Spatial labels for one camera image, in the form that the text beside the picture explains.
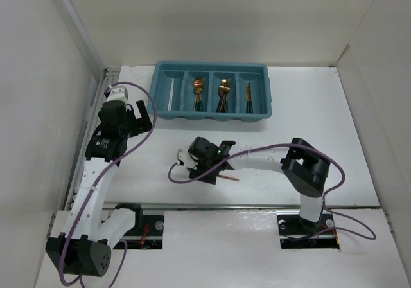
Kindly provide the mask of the gold spoon green handle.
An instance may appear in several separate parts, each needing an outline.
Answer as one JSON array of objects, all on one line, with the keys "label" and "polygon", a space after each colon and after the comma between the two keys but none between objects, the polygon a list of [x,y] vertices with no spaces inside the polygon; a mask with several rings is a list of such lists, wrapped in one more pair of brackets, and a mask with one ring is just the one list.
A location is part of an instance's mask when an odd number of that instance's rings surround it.
[{"label": "gold spoon green handle", "polygon": [[195,111],[202,112],[203,105],[202,105],[202,96],[201,96],[202,89],[199,87],[195,88]]}]

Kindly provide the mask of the rose gold fork green handle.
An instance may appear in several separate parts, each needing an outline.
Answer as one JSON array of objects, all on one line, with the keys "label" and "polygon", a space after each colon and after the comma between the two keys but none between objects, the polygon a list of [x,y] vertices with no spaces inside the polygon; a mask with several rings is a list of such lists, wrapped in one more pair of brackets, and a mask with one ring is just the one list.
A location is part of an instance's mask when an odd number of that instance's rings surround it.
[{"label": "rose gold fork green handle", "polygon": [[228,112],[228,105],[227,105],[227,94],[224,95],[222,100],[222,110],[221,112],[227,113]]}]

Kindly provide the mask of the gold knife green handle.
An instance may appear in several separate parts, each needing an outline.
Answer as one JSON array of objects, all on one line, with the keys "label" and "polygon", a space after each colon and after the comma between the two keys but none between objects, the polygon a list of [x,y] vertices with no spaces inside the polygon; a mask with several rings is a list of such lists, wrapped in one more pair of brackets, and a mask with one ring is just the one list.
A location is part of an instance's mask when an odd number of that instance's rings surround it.
[{"label": "gold knife green handle", "polygon": [[246,92],[246,113],[252,113],[252,109],[250,109],[250,96],[249,96],[249,92]]},{"label": "gold knife green handle", "polygon": [[250,82],[247,84],[246,87],[246,113],[253,113],[253,106],[252,106],[252,95],[251,95],[251,85]]}]

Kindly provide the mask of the rose gold fork all metal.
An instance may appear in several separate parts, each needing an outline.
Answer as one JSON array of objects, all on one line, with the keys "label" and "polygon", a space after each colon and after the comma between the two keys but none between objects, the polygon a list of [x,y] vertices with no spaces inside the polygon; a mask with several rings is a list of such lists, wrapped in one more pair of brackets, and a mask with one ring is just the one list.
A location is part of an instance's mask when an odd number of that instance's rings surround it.
[{"label": "rose gold fork all metal", "polygon": [[226,91],[225,91],[225,87],[224,86],[220,86],[219,88],[218,88],[218,94],[219,94],[219,96],[220,96],[220,101],[219,101],[219,104],[218,104],[218,109],[217,109],[217,111],[220,113],[221,112],[221,110],[222,110],[222,100],[223,100],[223,98],[224,98],[224,95],[226,94]]}]

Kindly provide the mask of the copper slotted spoon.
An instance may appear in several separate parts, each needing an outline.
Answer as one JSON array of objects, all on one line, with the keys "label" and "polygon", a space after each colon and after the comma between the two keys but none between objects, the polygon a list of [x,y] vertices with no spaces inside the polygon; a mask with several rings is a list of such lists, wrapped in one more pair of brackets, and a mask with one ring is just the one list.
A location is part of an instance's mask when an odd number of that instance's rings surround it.
[{"label": "copper slotted spoon", "polygon": [[203,78],[194,79],[193,88],[195,91],[201,92],[204,89],[204,79]]}]

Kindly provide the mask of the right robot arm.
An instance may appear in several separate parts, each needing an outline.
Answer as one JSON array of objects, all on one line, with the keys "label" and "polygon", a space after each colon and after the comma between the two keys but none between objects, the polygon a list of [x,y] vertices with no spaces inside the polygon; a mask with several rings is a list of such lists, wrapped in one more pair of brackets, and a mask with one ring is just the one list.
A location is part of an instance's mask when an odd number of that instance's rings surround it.
[{"label": "right robot arm", "polygon": [[330,162],[313,151],[301,138],[294,138],[291,147],[263,150],[261,146],[240,145],[223,141],[215,145],[197,137],[179,159],[189,171],[189,178],[216,184],[223,170],[256,169],[284,174],[300,193],[299,228],[311,233],[320,226],[322,196]]}]

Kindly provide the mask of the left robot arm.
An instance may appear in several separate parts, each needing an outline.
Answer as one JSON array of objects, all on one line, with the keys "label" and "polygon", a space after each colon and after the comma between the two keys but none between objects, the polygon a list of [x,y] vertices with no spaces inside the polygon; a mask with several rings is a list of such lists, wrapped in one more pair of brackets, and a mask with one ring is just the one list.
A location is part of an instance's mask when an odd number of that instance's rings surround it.
[{"label": "left robot arm", "polygon": [[100,124],[85,150],[83,176],[69,218],[59,236],[46,242],[46,253],[62,275],[102,277],[123,235],[143,229],[141,206],[131,202],[119,203],[112,217],[101,221],[111,181],[121,160],[131,153],[128,139],[152,131],[144,102],[136,104],[139,118],[122,100],[107,100],[98,113]]}]

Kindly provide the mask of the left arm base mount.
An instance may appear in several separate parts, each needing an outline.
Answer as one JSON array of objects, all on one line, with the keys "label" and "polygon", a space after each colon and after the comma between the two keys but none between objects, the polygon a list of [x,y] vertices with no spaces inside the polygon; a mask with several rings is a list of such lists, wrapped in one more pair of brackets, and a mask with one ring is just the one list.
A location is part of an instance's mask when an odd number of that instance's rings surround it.
[{"label": "left arm base mount", "polygon": [[162,249],[164,232],[164,214],[158,211],[144,210],[140,204],[121,202],[114,210],[131,210],[135,215],[135,224],[122,239],[127,241],[128,249]]}]

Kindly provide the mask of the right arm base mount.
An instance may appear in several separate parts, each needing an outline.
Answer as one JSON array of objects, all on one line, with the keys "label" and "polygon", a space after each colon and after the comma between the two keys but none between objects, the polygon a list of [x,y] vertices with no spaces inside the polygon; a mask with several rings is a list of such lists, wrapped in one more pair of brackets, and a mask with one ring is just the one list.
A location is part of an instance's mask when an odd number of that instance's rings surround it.
[{"label": "right arm base mount", "polygon": [[305,220],[298,213],[278,213],[277,225],[281,249],[340,249],[330,213],[323,213],[317,222]]}]

